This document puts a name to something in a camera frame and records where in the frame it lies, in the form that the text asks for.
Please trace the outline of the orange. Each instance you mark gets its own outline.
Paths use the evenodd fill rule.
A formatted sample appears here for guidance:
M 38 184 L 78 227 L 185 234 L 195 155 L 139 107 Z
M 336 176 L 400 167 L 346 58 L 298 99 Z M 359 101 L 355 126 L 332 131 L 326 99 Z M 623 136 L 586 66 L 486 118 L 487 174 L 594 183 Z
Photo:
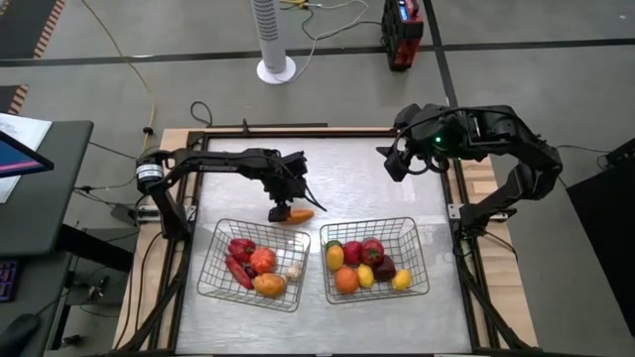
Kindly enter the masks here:
M 359 288 L 357 272 L 348 267 L 342 266 L 333 275 L 336 290 L 343 295 L 353 294 Z

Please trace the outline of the white tower fan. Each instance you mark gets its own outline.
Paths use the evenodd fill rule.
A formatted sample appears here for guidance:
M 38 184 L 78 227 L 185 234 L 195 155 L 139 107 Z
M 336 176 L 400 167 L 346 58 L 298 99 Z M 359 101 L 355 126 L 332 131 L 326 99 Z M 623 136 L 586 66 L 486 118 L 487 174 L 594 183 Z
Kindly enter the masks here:
M 290 82 L 296 74 L 295 62 L 287 56 L 277 0 L 250 0 L 260 45 L 257 75 L 272 85 Z

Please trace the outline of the red-orange tomato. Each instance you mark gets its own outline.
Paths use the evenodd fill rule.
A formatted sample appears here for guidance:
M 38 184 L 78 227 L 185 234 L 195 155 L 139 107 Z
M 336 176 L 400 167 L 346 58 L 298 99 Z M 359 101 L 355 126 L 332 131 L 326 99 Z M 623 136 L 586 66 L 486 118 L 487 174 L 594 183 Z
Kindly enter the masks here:
M 277 257 L 269 248 L 257 248 L 250 255 L 249 264 L 258 275 L 273 273 L 277 264 Z

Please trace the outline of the wooden base board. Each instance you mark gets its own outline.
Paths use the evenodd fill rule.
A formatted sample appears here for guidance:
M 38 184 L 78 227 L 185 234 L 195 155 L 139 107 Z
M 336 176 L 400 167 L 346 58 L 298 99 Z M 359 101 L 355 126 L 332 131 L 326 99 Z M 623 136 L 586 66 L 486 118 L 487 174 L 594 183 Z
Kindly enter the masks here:
M 273 137 L 278 134 L 284 138 L 309 136 L 339 139 L 355 136 L 371 138 L 387 137 L 389 130 L 381 127 L 327 128 L 317 125 L 252 128 L 247 134 L 234 127 L 166 129 L 157 148 L 170 151 L 179 149 L 205 135 L 216 139 L 241 137 L 254 140 L 258 137 Z M 446 184 L 449 199 L 461 203 L 480 200 L 498 187 L 492 162 L 489 159 L 454 164 L 447 175 Z M 138 233 L 133 261 L 134 272 L 128 278 L 126 286 L 127 302 L 120 313 L 115 334 L 116 345 L 128 342 L 134 330 L 138 328 L 138 323 L 133 320 L 131 313 L 138 312 L 142 319 L 150 315 L 163 288 L 176 274 L 178 264 L 184 255 L 180 245 L 171 246 L 168 243 L 152 242 L 159 228 L 158 223 L 149 223 L 143 225 Z M 492 221 L 488 225 L 488 230 L 490 232 L 488 235 L 472 245 L 472 254 L 468 257 L 466 264 L 510 328 L 520 339 L 535 345 L 537 337 L 507 223 Z

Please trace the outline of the black keyboard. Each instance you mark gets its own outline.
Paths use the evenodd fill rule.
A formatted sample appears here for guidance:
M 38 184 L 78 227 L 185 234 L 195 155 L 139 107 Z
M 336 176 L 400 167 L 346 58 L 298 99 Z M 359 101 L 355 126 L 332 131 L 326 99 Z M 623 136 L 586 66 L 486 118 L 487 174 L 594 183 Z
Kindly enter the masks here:
M 15 298 L 20 275 L 20 264 L 16 260 L 0 261 L 0 302 Z

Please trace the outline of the bright red round fruit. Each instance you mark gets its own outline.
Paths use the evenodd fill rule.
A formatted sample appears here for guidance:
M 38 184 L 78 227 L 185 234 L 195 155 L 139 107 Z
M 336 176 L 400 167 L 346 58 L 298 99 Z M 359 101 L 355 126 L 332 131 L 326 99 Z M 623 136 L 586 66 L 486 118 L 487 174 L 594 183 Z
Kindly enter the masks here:
M 360 261 L 368 266 L 380 263 L 384 258 L 382 243 L 373 237 L 366 238 L 361 243 Z

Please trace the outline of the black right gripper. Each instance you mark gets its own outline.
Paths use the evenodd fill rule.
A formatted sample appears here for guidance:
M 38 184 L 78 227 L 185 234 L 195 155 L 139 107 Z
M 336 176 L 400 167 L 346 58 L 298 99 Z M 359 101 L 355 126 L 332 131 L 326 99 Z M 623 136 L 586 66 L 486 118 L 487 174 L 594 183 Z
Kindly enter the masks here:
M 401 182 L 409 173 L 409 165 L 404 161 L 409 163 L 413 157 L 422 161 L 458 158 L 464 141 L 460 114 L 458 109 L 435 104 L 424 107 L 411 104 L 402 109 L 394 120 L 394 128 L 398 131 L 397 141 L 404 141 L 404 150 L 376 148 L 386 158 L 384 168 L 390 178 Z

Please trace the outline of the black cabinet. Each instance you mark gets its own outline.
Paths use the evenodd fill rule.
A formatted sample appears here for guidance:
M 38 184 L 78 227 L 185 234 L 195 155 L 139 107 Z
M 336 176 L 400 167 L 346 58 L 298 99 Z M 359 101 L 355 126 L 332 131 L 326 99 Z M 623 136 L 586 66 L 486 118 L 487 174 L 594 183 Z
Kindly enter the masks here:
M 567 193 L 635 337 L 635 138 L 606 154 L 604 163 Z

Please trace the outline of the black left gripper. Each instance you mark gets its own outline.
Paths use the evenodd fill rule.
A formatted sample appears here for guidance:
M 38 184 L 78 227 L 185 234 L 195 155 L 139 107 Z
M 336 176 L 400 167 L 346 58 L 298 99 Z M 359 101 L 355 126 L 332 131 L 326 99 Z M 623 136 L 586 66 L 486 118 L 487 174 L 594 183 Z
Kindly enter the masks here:
M 304 175 L 308 172 L 304 151 L 282 156 L 278 150 L 258 150 L 269 165 L 269 171 L 261 178 L 264 190 L 275 205 L 269 210 L 269 222 L 284 222 L 291 215 L 289 201 L 301 198 L 318 209 L 327 212 L 308 187 Z

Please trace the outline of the orange carrot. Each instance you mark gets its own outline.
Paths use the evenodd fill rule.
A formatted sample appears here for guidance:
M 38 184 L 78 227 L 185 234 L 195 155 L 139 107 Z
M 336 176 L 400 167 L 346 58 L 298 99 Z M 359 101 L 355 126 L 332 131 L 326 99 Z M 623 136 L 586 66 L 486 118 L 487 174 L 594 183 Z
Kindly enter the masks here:
M 288 217 L 281 221 L 281 224 L 299 225 L 311 220 L 315 216 L 315 212 L 311 209 L 295 209 L 291 210 Z

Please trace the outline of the long red pepper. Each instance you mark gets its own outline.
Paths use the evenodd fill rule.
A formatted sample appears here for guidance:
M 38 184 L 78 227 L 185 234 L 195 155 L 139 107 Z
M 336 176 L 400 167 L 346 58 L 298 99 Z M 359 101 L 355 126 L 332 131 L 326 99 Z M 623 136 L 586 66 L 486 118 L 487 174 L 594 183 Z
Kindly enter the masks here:
M 231 273 L 232 277 L 237 281 L 239 285 L 241 285 L 243 288 L 249 291 L 255 289 L 252 282 L 253 279 L 251 279 L 246 274 L 244 270 L 245 267 L 240 262 L 238 262 L 232 256 L 227 256 L 225 258 L 225 264 L 227 266 L 227 269 Z

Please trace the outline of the white paper sheet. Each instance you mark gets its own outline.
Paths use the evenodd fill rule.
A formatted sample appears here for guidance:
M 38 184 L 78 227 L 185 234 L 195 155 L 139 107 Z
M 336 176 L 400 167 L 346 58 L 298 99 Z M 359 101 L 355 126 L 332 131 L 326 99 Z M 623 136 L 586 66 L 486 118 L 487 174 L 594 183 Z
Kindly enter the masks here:
M 51 126 L 50 121 L 0 113 L 0 131 L 7 133 L 36 153 Z M 0 178 L 0 204 L 7 202 L 20 178 L 21 176 Z

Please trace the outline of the black mat with orange stripes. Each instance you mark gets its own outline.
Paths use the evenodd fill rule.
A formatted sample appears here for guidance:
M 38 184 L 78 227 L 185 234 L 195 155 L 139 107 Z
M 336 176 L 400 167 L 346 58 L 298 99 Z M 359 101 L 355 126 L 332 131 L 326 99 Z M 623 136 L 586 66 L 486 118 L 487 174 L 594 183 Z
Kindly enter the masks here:
M 66 0 L 1 0 L 0 60 L 40 59 Z
M 28 92 L 27 84 L 0 85 L 0 113 L 19 114 Z

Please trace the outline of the dark red apple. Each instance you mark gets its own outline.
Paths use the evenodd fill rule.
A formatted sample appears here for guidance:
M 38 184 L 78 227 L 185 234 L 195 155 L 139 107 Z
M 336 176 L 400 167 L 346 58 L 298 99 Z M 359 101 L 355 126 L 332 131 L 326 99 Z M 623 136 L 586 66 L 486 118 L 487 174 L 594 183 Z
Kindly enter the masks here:
M 388 255 L 384 255 L 381 261 L 374 264 L 372 271 L 377 282 L 388 282 L 396 276 L 394 261 Z

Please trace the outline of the dark grey desk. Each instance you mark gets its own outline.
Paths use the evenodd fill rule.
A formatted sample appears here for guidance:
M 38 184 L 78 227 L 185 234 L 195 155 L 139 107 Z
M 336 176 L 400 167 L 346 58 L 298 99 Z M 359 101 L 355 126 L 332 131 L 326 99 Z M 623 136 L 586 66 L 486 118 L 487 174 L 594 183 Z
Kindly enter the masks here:
M 21 177 L 0 204 L 0 257 L 47 255 L 56 249 L 92 131 L 90 121 L 52 124 L 38 153 L 54 168 Z

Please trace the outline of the black table frame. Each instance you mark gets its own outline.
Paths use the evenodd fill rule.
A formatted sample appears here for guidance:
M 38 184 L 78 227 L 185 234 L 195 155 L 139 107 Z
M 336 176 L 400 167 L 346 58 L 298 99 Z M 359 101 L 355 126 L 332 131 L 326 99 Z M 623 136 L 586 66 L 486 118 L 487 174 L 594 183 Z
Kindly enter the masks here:
M 389 128 L 328 128 L 317 125 L 307 127 L 271 128 L 236 126 L 207 129 L 167 129 L 156 148 L 148 147 L 142 153 L 149 156 L 158 151 L 180 148 L 198 148 L 210 140 L 225 139 L 370 139 L 391 138 Z M 150 223 L 140 229 L 138 242 L 146 243 L 142 259 L 135 258 L 136 275 L 129 276 L 126 297 L 127 310 L 120 315 L 119 329 L 112 350 L 104 357 L 177 357 L 177 332 L 181 325 L 185 299 L 186 277 L 191 270 L 193 240 L 165 241 L 159 257 L 163 265 L 148 267 L 157 258 L 151 254 L 154 239 L 146 236 L 152 232 L 163 234 L 161 223 Z M 527 344 L 513 331 L 504 317 L 496 310 L 489 295 L 480 248 L 475 241 L 472 262 L 461 258 L 457 264 L 461 302 L 466 313 L 469 335 L 469 354 L 486 357 L 537 357 L 543 350 Z

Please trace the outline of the orange-yellow lemon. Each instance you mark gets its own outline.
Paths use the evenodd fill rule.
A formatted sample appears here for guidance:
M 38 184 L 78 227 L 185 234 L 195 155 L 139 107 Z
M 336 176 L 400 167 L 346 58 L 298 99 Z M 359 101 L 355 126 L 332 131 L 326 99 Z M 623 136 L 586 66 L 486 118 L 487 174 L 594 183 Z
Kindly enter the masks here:
M 343 266 L 344 253 L 343 249 L 339 245 L 330 246 L 326 251 L 326 266 L 331 271 L 337 271 Z

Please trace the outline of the tilted monitor screen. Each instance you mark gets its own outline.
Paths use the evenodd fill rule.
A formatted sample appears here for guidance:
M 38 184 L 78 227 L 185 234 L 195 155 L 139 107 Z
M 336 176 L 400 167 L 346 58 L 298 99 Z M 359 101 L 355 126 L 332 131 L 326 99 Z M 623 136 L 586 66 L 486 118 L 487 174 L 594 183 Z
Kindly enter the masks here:
M 48 172 L 54 167 L 53 162 L 0 131 L 0 179 Z

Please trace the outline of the red and black box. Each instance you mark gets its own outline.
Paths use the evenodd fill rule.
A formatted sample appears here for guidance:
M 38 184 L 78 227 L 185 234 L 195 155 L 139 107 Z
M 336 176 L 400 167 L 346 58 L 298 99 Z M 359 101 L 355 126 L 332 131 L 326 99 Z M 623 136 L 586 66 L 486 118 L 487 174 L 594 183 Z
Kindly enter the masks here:
M 392 71 L 409 69 L 424 34 L 424 18 L 417 0 L 385 0 L 381 43 Z

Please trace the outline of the red bell pepper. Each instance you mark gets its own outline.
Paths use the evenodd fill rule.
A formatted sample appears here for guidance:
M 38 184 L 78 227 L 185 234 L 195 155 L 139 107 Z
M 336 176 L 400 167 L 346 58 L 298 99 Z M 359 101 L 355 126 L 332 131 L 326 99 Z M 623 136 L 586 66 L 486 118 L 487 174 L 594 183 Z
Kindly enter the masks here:
M 241 263 L 248 263 L 250 256 L 255 250 L 256 244 L 252 240 L 245 238 L 231 239 L 228 245 L 230 255 Z

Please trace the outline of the yellow-orange potato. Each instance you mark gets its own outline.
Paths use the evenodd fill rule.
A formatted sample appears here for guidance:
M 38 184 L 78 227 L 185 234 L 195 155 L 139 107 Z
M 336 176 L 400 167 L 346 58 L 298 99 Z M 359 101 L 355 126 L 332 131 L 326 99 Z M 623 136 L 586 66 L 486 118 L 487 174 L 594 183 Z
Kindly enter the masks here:
M 274 298 L 282 295 L 286 291 L 287 279 L 281 275 L 263 273 L 255 277 L 253 285 L 258 294 Z

